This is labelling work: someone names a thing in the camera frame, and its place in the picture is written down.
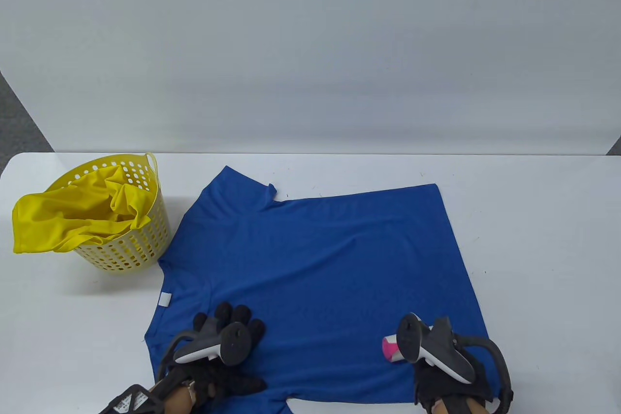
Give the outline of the person's left hand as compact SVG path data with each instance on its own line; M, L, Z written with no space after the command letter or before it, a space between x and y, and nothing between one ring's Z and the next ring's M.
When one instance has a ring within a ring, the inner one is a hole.
M250 308L223 302L210 317L196 314L193 329L182 331L165 353L157 381L158 392L168 396L177 388L189 390L194 411L213 408L231 396L250 396L264 391L265 381L240 372L265 333L260 319L251 317Z

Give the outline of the person's right hand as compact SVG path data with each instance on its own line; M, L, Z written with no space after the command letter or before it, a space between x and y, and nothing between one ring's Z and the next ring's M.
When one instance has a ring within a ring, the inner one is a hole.
M469 352L464 357L474 368L475 381L464 384L448 376L437 366L424 361L413 365L415 372L415 403L428 414L487 413L486 403L494 400L483 364Z

